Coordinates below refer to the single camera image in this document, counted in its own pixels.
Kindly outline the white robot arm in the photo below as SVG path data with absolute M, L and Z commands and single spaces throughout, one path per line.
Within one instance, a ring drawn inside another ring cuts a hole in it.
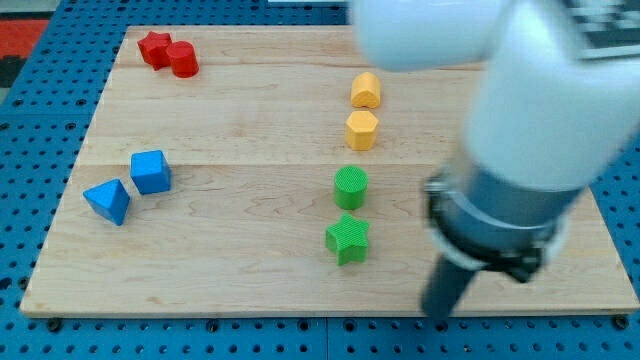
M 436 280 L 529 280 L 639 126 L 635 1 L 356 1 L 359 49 L 409 72 L 486 65 L 454 156 L 425 185 Z

